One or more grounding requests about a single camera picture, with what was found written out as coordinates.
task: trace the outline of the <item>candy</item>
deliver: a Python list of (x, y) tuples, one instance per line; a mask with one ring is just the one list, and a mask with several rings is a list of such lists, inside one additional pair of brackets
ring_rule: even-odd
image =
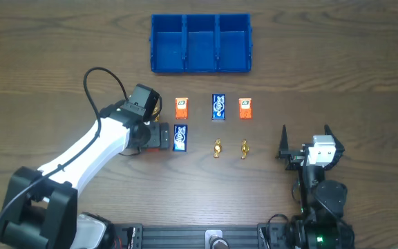
[(213, 94), (212, 120), (225, 120), (225, 94)]
[(176, 119), (188, 118), (188, 98), (176, 98)]
[(187, 125), (175, 124), (174, 125), (174, 143), (173, 151), (187, 151)]
[(251, 98), (240, 98), (239, 99), (239, 117), (240, 119), (252, 119), (252, 99)]

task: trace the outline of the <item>wooden table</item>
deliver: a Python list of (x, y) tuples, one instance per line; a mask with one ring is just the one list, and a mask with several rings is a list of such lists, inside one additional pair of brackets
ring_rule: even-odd
[[(150, 15), (161, 12), (250, 12), (251, 73), (152, 73)], [(281, 128), (299, 148), (328, 123), (346, 152), (327, 178), (348, 186), (357, 248), (398, 247), (398, 1), (0, 1), (0, 209), (18, 167), (52, 160), (93, 124), (82, 88), (92, 66), (111, 69), (129, 92), (137, 83), (157, 90), (171, 128), (183, 123), (174, 98), (188, 97), (189, 141), (187, 153), (114, 157), (82, 193), (80, 211), (144, 225), (298, 214), (296, 172), (274, 159)], [(99, 107), (122, 97), (103, 72), (88, 85)], [(211, 121), (218, 92), (227, 94), (221, 123)], [(253, 120), (239, 120), (238, 98), (253, 99)]]

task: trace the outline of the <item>blue tray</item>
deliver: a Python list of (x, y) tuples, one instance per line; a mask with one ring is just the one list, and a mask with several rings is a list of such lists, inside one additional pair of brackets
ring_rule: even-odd
[(155, 73), (246, 73), (252, 69), (249, 14), (152, 15)]

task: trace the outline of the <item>orange tic tac box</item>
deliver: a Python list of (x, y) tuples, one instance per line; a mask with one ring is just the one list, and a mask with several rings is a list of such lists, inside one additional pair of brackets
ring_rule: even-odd
[(252, 119), (252, 99), (251, 98), (241, 98), (239, 99), (239, 116), (240, 119)]
[(176, 119), (188, 118), (188, 98), (176, 98)]

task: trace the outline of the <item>blue candy wrapper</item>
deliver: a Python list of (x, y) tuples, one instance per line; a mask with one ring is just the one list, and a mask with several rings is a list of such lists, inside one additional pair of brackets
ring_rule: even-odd
[(173, 151), (187, 151), (187, 133), (188, 129), (186, 124), (174, 125)]
[(213, 94), (212, 120), (225, 120), (225, 94)]

